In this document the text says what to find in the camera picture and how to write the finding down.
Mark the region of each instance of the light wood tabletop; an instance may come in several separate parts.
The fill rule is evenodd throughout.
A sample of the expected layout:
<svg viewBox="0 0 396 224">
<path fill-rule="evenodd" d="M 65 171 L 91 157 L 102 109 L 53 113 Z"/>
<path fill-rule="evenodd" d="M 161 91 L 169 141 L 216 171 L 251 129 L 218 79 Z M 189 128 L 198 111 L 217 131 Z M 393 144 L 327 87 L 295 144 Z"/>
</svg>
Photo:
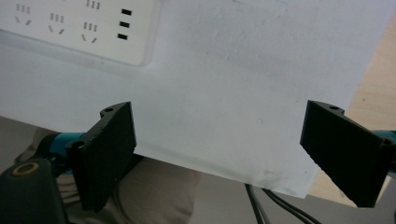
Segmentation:
<svg viewBox="0 0 396 224">
<path fill-rule="evenodd" d="M 369 130 L 396 130 L 396 10 L 346 109 L 346 116 Z M 323 171 L 309 194 L 354 205 Z"/>
</svg>

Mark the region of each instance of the wire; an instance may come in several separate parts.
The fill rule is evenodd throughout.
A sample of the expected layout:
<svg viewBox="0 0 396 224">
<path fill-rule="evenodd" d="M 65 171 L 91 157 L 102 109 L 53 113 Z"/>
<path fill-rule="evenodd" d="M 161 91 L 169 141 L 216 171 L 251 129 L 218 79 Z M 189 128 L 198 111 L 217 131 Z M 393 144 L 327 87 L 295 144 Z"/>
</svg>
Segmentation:
<svg viewBox="0 0 396 224">
<path fill-rule="evenodd" d="M 259 212 L 259 209 L 257 208 L 256 202 L 254 201 L 253 194 L 251 192 L 251 188 L 249 187 L 249 184 L 245 184 L 245 188 L 247 189 L 247 195 L 248 195 L 248 198 L 250 199 L 251 206 L 253 207 L 253 211 L 254 211 L 254 215 L 256 216 L 257 223 L 263 224 L 262 216 L 260 215 L 260 212 Z"/>
<path fill-rule="evenodd" d="M 252 187 L 250 185 L 248 187 L 250 188 L 253 199 L 256 202 L 260 213 L 262 214 L 262 219 L 264 219 L 264 223 L 271 224 L 271 221 L 270 221 L 269 217 L 267 216 L 267 214 L 265 213 L 264 207 L 262 206 L 259 199 L 257 198 L 256 193 L 254 192 L 254 190 L 252 189 Z"/>
<path fill-rule="evenodd" d="M 269 189 L 263 189 L 263 191 L 268 195 L 268 197 L 273 200 L 275 203 L 277 203 L 279 206 L 290 212 L 292 215 L 295 217 L 299 218 L 303 223 L 311 224 L 321 224 L 319 221 L 317 221 L 315 218 L 309 216 L 306 212 L 303 210 L 291 205 L 290 203 L 284 201 L 280 197 L 278 197 L 276 194 L 274 194 L 271 190 Z"/>
</svg>

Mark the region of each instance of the fabric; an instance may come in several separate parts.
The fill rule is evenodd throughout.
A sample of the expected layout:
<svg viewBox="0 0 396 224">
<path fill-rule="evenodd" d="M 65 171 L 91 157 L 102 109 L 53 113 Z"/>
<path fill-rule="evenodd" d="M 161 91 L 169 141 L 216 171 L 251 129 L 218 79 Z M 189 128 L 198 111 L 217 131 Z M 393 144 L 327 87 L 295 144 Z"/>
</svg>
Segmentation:
<svg viewBox="0 0 396 224">
<path fill-rule="evenodd" d="M 26 161 L 50 130 L 38 128 L 30 145 L 15 162 Z M 58 177 L 69 221 L 84 224 L 188 223 L 201 174 L 149 158 L 143 159 L 115 187 L 106 206 L 97 214 L 82 210 L 72 175 Z"/>
</svg>

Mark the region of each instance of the floor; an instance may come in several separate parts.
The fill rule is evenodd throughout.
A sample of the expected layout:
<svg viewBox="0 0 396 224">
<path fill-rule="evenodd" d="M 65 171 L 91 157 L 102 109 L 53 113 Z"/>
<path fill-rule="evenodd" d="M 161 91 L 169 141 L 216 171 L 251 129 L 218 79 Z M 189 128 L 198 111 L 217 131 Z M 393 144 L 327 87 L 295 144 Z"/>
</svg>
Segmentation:
<svg viewBox="0 0 396 224">
<path fill-rule="evenodd" d="M 31 142 L 35 127 L 0 117 L 0 171 L 12 165 L 13 159 Z M 271 202 L 259 189 L 255 190 L 272 223 L 299 223 L 295 217 Z M 297 199 L 281 196 L 305 210 L 322 223 L 394 224 L 396 181 L 392 180 L 384 197 L 375 208 L 358 209 L 308 196 Z M 256 223 L 243 184 L 232 180 L 203 175 L 196 196 L 191 224 Z"/>
</svg>

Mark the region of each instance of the power outlet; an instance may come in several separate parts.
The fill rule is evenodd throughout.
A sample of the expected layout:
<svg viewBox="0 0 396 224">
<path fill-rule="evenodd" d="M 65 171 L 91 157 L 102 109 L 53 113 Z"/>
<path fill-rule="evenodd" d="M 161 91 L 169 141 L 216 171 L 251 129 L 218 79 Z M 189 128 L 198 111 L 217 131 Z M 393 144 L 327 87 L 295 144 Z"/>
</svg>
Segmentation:
<svg viewBox="0 0 396 224">
<path fill-rule="evenodd" d="M 3 0 L 0 29 L 134 65 L 149 62 L 159 0 Z"/>
</svg>

